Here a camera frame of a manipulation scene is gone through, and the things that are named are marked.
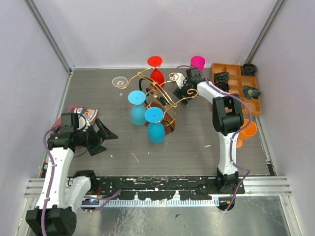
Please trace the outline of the red wine glass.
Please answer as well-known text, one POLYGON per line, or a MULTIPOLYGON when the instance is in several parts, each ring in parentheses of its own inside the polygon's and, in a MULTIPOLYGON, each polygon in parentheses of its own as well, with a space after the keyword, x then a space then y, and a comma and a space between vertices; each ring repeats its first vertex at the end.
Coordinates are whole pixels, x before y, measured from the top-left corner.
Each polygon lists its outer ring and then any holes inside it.
POLYGON ((147 63, 149 66, 153 67, 153 71, 150 74, 150 78, 157 82, 162 88, 164 87, 164 75, 159 70, 162 64, 162 58, 160 56, 151 56, 148 58, 147 63))

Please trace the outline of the magenta wine glass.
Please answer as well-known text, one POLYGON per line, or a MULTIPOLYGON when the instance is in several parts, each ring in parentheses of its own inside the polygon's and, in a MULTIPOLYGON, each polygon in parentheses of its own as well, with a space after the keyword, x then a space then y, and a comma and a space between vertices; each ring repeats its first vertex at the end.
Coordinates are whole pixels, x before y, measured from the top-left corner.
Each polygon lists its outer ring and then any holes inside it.
POLYGON ((196 67, 199 71, 203 71, 206 60, 203 56, 193 56, 190 59, 190 66, 196 67))

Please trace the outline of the orange wine glass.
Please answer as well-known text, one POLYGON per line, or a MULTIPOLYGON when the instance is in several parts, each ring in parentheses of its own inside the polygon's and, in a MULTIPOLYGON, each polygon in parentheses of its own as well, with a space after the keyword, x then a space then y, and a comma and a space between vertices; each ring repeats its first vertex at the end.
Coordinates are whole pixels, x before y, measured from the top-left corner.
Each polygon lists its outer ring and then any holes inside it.
POLYGON ((240 148, 243 145, 244 140, 250 139, 256 133, 257 133, 257 126, 253 121, 251 121, 249 125, 239 133, 236 147, 240 148))

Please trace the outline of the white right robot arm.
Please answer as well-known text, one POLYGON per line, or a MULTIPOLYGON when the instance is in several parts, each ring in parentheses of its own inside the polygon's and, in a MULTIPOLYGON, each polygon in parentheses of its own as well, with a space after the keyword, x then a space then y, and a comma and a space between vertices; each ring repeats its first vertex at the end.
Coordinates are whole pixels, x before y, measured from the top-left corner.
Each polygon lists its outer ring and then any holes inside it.
POLYGON ((224 92, 208 79, 203 79, 197 68, 186 70, 186 74, 170 74, 170 80, 177 84, 173 94, 186 100, 190 100, 193 95, 199 95, 211 103, 212 124, 219 135, 220 144, 216 188, 220 193, 226 194, 239 182, 236 153, 237 139, 244 124, 241 99, 237 94, 224 92))

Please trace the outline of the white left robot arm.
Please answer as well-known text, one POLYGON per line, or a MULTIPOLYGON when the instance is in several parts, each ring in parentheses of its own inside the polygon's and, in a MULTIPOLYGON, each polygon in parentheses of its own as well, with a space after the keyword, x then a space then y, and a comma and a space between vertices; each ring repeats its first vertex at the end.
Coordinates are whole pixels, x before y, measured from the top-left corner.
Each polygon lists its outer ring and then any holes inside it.
POLYGON ((82 114, 63 113, 60 124, 46 132, 44 147, 49 156, 47 172, 36 206, 26 213, 26 222, 37 236, 71 236, 77 224, 77 210, 86 195, 97 192, 94 171, 77 171, 66 189, 67 174, 77 147, 85 147, 91 156, 107 149, 105 140, 117 139, 100 119, 94 130, 82 114))

